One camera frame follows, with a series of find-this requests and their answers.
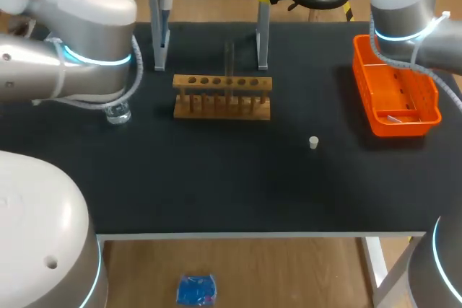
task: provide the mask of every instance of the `small white cap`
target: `small white cap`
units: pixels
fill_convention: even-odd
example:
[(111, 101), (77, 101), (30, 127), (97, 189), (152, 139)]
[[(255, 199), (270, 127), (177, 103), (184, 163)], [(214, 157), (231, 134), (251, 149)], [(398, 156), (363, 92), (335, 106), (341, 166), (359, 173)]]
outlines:
[(316, 136), (310, 137), (310, 148), (311, 149), (316, 149), (316, 147), (318, 146), (318, 143), (319, 143), (319, 138), (317, 138)]

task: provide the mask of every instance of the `orange basket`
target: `orange basket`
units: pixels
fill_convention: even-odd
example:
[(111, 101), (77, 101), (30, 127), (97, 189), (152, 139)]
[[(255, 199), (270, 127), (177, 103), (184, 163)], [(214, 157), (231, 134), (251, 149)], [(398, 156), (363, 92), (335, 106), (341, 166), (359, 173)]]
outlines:
[(433, 80), (377, 58), (369, 35), (353, 40), (353, 71), (372, 132), (379, 137), (423, 136), (441, 122)]

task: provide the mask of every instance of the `white cable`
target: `white cable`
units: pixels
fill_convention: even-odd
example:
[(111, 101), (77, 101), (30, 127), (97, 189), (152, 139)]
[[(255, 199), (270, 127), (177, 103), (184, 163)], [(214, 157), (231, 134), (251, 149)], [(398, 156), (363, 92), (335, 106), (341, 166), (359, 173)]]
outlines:
[(449, 11), (444, 11), (443, 14), (441, 15), (440, 18), (438, 18), (435, 21), (432, 21), (432, 23), (429, 25), (427, 29), (424, 30), (424, 32), (417, 38), (416, 43), (414, 45), (414, 50), (412, 51), (412, 56), (411, 56), (411, 65), (414, 67), (416, 66), (416, 59), (417, 59), (417, 54), (419, 52), (420, 46), (422, 46), (422, 43), (424, 42), (425, 38), (435, 30), (435, 28), (443, 21), (444, 19), (447, 19), (450, 17), (450, 12)]
[(58, 81), (56, 82), (55, 89), (50, 96), (51, 99), (54, 99), (55, 97), (58, 97), (61, 93), (61, 90), (63, 90), (64, 80), (66, 79), (66, 65), (64, 64), (64, 54), (63, 47), (61, 46), (61, 39), (47, 38), (46, 40), (51, 41), (55, 45), (56, 53), (58, 54), (59, 58)]
[(75, 107), (84, 108), (85, 110), (104, 110), (108, 107), (119, 105), (135, 94), (138, 87), (141, 84), (143, 79), (144, 67), (143, 67), (143, 56), (141, 54), (141, 49), (139, 48), (138, 41), (136, 41), (135, 35), (131, 37), (131, 44), (134, 49), (135, 58), (136, 58), (136, 77), (133, 85), (131, 86), (130, 90), (127, 91), (124, 95), (119, 97), (117, 100), (106, 102), (104, 104), (92, 104), (89, 102), (82, 102), (82, 101), (75, 101), (69, 99), (50, 99), (50, 101), (60, 102), (62, 104), (67, 104)]
[(372, 17), (372, 14), (370, 15), (370, 26), (369, 26), (369, 40), (370, 40), (370, 46), (372, 50), (374, 51), (374, 54), (381, 60), (387, 63), (388, 65), (397, 68), (397, 69), (412, 69), (414, 71), (417, 71), (421, 74), (426, 74), (430, 76), (435, 83), (441, 87), (448, 95), (449, 98), (451, 98), (452, 101), (456, 104), (457, 108), (459, 111), (462, 112), (462, 101), (459, 99), (457, 94), (453, 92), (453, 90), (439, 77), (437, 74), (435, 74), (432, 70), (427, 69), (423, 66), (417, 65), (417, 64), (411, 64), (411, 63), (406, 63), (403, 61), (396, 61), (394, 59), (390, 59), (385, 57), (382, 53), (380, 53), (375, 45), (375, 28), (374, 28), (374, 18)]

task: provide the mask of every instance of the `wooden peg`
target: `wooden peg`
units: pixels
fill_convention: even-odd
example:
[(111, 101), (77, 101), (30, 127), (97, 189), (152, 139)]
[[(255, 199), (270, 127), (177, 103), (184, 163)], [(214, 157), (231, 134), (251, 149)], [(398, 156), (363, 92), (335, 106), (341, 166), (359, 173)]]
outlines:
[(241, 96), (237, 97), (237, 110), (240, 114), (243, 112), (243, 97)]
[(266, 98), (268, 97), (268, 92), (266, 90), (264, 90), (262, 93), (261, 93), (261, 97), (260, 97), (260, 103), (261, 104), (264, 104), (266, 102)]
[(189, 94), (189, 112), (194, 113), (194, 94)]
[(214, 110), (215, 110), (215, 112), (217, 111), (217, 108), (218, 108), (218, 102), (219, 102), (218, 93), (214, 93)]
[(250, 97), (250, 113), (253, 113), (253, 109), (255, 108), (255, 97)]
[(184, 103), (185, 102), (185, 89), (184, 88), (180, 88), (180, 101), (181, 103)]
[(230, 108), (230, 101), (231, 101), (231, 96), (230, 96), (230, 91), (225, 90), (225, 104), (226, 104), (226, 111)]
[(205, 93), (202, 93), (202, 95), (201, 95), (201, 109), (202, 109), (202, 112), (205, 112), (206, 99), (207, 99), (207, 96), (205, 95)]

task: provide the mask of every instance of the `black table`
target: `black table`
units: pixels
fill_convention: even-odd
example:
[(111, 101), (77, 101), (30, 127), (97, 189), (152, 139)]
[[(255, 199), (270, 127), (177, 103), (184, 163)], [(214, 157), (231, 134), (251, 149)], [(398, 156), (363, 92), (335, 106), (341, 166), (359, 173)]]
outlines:
[[(66, 172), (98, 234), (415, 233), (455, 203), (462, 116), (441, 92), (443, 121), (426, 137), (375, 137), (351, 67), (367, 23), (271, 24), (265, 72), (254, 29), (173, 24), (160, 73), (149, 24), (139, 25), (147, 71), (129, 124), (52, 102), (4, 105), (0, 149)], [(223, 74), (227, 40), (235, 75), (273, 77), (271, 121), (174, 120), (173, 74)]]

